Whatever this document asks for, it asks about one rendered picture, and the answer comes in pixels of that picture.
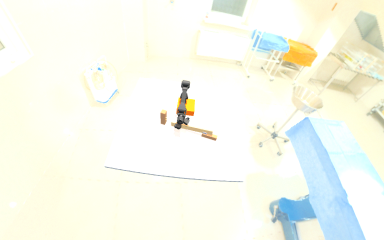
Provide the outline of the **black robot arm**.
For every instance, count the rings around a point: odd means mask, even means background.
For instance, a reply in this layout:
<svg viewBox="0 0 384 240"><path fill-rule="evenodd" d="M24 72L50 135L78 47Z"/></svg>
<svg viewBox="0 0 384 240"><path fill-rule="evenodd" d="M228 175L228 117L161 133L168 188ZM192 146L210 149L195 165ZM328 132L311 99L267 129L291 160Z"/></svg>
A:
<svg viewBox="0 0 384 240"><path fill-rule="evenodd" d="M185 118L184 116L186 115L187 109L186 109L186 100L188 99L188 89L190 88L190 81L188 80L182 80L181 81L181 88L182 88L182 93L180 94L180 104L179 107L177 108L177 124L182 125L183 123L185 125L188 125L190 122L190 118L187 117Z"/></svg>

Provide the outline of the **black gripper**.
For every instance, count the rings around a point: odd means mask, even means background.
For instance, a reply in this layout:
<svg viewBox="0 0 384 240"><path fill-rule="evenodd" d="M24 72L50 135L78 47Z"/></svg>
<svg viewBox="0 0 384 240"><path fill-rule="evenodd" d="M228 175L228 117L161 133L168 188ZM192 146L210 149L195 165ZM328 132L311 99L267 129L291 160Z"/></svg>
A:
<svg viewBox="0 0 384 240"><path fill-rule="evenodd" d="M181 125L176 123L176 124L174 125L174 128L180 130L180 129L181 129Z"/></svg>

